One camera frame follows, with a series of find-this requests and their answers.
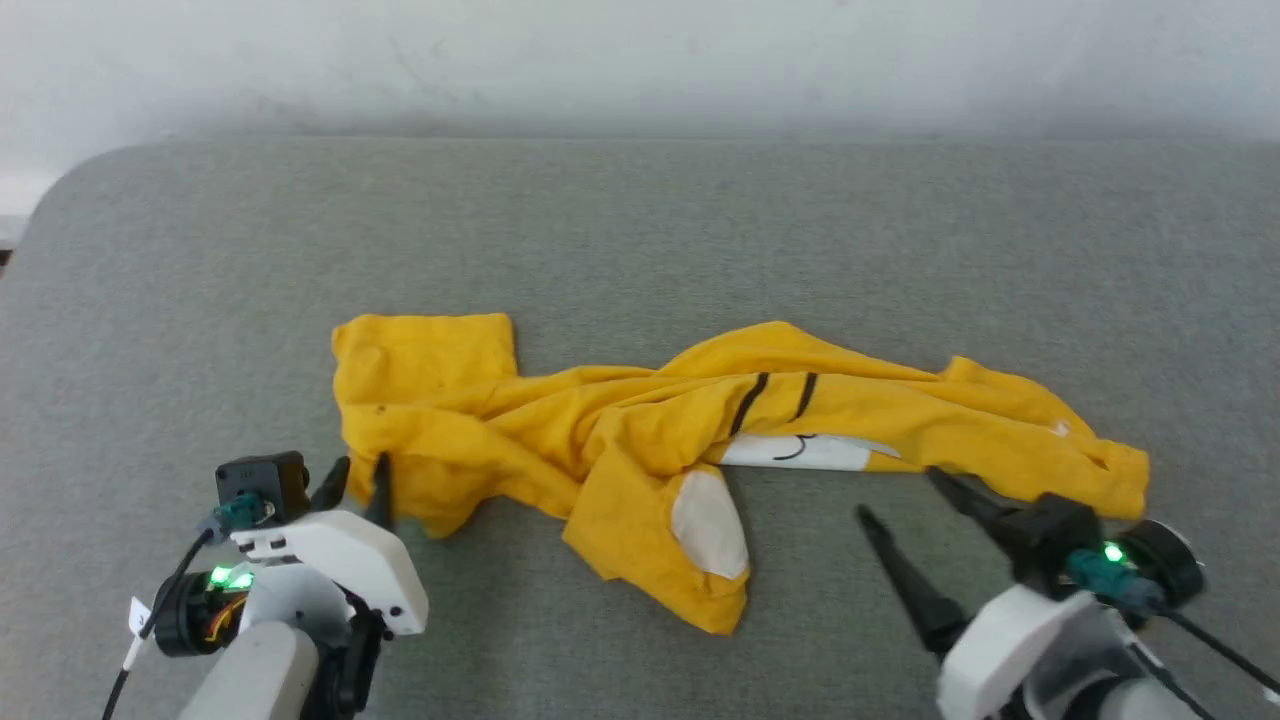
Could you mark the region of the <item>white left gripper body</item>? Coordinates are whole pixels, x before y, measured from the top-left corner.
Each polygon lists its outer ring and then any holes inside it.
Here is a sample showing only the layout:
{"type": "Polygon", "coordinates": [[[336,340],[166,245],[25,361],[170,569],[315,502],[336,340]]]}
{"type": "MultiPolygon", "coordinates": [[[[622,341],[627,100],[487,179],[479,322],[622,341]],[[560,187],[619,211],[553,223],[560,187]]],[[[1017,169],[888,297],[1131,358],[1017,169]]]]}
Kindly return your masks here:
{"type": "Polygon", "coordinates": [[[428,593],[394,533],[343,509],[232,536],[253,578],[238,621],[284,623],[310,637],[352,637],[360,612],[390,634],[425,630],[428,593]]]}

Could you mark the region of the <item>yellow cartoon print garment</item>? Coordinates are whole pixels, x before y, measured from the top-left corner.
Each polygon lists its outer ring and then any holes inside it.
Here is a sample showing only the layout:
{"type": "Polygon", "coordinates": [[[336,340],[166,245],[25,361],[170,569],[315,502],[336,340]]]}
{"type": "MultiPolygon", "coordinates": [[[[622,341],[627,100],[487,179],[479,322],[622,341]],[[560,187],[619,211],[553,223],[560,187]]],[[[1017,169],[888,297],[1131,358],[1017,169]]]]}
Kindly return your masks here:
{"type": "Polygon", "coordinates": [[[522,375],[504,314],[362,315],[332,336],[351,489],[388,456],[396,510],[435,537],[507,497],[564,523],[603,579],[690,625],[733,633],[750,557],[722,466],[968,474],[1106,518],[1146,509],[1147,452],[1097,436],[1059,396],[954,357],[927,372],[785,322],[718,334],[657,369],[522,375]]]}

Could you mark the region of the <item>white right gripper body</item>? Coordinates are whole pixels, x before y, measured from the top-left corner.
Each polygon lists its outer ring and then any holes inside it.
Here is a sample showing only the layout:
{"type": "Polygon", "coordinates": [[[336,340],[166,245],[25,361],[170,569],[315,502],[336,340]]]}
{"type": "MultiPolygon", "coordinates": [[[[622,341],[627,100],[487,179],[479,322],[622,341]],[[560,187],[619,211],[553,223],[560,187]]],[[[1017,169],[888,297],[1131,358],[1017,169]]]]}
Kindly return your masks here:
{"type": "Polygon", "coordinates": [[[942,719],[996,715],[1066,623],[1093,605],[1088,592],[1055,601],[1021,584],[992,598],[943,659],[937,680],[942,719]]]}

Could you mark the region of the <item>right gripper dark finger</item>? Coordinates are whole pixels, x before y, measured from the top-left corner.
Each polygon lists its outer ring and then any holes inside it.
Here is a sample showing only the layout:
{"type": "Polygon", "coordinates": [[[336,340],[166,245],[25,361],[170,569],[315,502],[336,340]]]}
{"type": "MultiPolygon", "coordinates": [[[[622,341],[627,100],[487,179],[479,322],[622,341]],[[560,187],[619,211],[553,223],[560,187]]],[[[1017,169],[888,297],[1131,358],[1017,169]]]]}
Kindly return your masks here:
{"type": "Polygon", "coordinates": [[[997,502],[942,468],[925,468],[925,478],[952,510],[970,518],[998,547],[1016,543],[1010,521],[1021,507],[997,502]]]}
{"type": "Polygon", "coordinates": [[[966,630],[969,616],[910,562],[869,506],[858,505],[856,518],[920,643],[933,656],[946,656],[966,630]]]}

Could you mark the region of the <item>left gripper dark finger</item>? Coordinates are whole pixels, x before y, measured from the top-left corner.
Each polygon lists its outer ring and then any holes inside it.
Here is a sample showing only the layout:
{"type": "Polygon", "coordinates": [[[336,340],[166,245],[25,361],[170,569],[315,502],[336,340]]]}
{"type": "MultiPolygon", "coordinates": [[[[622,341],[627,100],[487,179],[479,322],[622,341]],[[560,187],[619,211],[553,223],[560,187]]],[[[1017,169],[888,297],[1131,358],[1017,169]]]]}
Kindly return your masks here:
{"type": "Polygon", "coordinates": [[[393,465],[388,452],[381,452],[374,464],[372,493],[364,512],[364,519],[388,532],[396,532],[393,465]]]}
{"type": "Polygon", "coordinates": [[[324,512],[337,509],[346,496],[349,479],[351,461],[347,456],[338,457],[332,465],[323,482],[310,497],[310,509],[314,512],[324,512]]]}

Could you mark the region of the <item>grey fabric sofa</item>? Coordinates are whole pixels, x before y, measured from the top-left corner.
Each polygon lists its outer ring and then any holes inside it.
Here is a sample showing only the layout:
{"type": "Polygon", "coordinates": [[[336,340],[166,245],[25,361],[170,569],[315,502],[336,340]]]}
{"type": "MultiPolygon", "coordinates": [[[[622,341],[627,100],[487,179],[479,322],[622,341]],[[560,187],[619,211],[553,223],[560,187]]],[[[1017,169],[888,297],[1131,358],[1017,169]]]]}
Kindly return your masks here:
{"type": "MultiPolygon", "coordinates": [[[[1280,143],[287,138],[99,155],[0,277],[0,720],[99,720],[221,462],[342,452],[333,329],[506,313],[520,368],[659,366],[782,320],[1032,378],[1144,448],[1188,615],[1280,676],[1280,143]]],[[[1001,553],[918,477],[735,470],[731,637],[602,582],[508,500],[408,523],[431,601],[367,720],[936,720],[936,665],[854,516],[974,610],[1001,553]]]]}

